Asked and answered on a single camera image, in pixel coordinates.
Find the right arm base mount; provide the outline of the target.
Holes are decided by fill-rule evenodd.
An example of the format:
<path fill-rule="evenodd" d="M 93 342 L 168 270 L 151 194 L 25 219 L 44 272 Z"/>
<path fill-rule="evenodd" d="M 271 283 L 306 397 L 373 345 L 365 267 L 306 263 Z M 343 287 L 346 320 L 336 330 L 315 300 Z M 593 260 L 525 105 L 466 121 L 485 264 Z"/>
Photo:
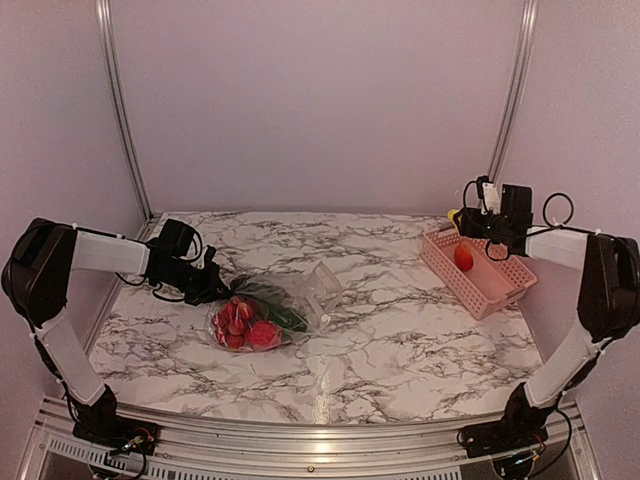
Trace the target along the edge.
<path fill-rule="evenodd" d="M 458 444 L 468 458 L 500 454 L 511 450 L 541 445 L 548 440 L 547 430 L 542 427 L 529 433 L 506 434 L 499 421 L 468 425 L 456 436 Z"/>

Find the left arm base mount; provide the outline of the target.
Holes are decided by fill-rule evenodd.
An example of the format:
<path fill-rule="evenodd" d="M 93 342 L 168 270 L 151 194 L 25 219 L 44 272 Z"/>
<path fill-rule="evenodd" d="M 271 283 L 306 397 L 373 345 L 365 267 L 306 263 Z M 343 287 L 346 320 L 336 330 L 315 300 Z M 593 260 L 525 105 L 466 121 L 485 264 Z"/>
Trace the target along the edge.
<path fill-rule="evenodd" d="M 137 453 L 151 456 L 156 448 L 160 434 L 160 426 L 153 422 L 119 417 L 115 426 L 106 432 L 99 433 L 97 428 L 93 431 L 85 426 L 75 423 L 73 435 L 76 438 L 99 444 L 112 449 L 123 447 L 136 437 L 142 438 L 142 443 L 135 449 Z"/>

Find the green fake pepper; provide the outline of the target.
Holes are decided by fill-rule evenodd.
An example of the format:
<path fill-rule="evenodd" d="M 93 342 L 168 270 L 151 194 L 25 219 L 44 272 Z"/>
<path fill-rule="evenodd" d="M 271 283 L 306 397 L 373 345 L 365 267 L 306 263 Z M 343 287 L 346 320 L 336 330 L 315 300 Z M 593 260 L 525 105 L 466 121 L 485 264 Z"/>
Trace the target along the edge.
<path fill-rule="evenodd" d="M 284 330 L 296 333 L 309 331 L 309 323 L 295 299 L 282 287 L 249 283 L 237 293 L 251 301 L 254 311 Z"/>

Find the orange red fake fruit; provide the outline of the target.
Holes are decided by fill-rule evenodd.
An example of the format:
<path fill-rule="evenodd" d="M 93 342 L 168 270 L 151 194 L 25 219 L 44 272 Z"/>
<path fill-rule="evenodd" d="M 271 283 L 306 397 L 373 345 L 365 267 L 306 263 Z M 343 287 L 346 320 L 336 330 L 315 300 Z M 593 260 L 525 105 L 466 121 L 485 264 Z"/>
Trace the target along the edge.
<path fill-rule="evenodd" d="M 466 244 L 459 244 L 454 249 L 454 263 L 462 272 L 468 272 L 474 267 L 474 258 Z"/>

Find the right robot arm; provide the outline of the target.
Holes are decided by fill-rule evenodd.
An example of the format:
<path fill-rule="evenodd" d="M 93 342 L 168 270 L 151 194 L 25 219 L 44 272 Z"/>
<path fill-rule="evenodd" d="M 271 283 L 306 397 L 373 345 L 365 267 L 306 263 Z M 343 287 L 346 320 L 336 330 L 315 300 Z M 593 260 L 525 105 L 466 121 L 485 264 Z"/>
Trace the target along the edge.
<path fill-rule="evenodd" d="M 476 190 L 479 204 L 464 205 L 452 215 L 461 236 L 503 246 L 507 257 L 542 260 L 580 274 L 574 323 L 549 360 L 515 388 L 499 420 L 461 431 L 469 445 L 491 439 L 515 448 L 544 427 L 604 350 L 638 325 L 639 246 L 632 238 L 572 227 L 568 221 L 535 225 L 529 187 L 496 187 L 488 176 L 467 185 Z"/>

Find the clear zip top bag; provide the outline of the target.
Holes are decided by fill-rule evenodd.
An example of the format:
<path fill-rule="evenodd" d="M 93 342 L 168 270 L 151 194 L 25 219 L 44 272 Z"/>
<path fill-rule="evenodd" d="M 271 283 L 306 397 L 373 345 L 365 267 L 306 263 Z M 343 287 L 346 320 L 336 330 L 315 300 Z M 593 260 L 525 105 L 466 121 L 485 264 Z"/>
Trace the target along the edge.
<path fill-rule="evenodd" d="M 231 295 L 209 308 L 205 331 L 214 347 L 264 352 L 319 335 L 342 300 L 342 285 L 322 261 L 307 274 L 241 275 Z"/>

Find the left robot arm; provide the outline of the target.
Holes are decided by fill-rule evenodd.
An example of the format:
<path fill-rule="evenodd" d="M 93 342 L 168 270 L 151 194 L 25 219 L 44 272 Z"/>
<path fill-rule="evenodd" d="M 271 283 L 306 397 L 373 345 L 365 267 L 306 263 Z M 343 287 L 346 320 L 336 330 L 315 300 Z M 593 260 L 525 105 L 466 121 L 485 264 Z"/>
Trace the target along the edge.
<path fill-rule="evenodd" d="M 61 384 L 76 426 L 106 445 L 119 444 L 132 429 L 121 417 L 115 394 L 97 374 L 72 321 L 69 302 L 79 276 L 139 277 L 154 291 L 170 287 L 191 306 L 227 299 L 216 250 L 188 224 L 169 219 L 160 233 L 133 240 L 76 224 L 34 219 L 17 240 L 2 270 L 1 285 L 28 324 L 41 360 Z"/>

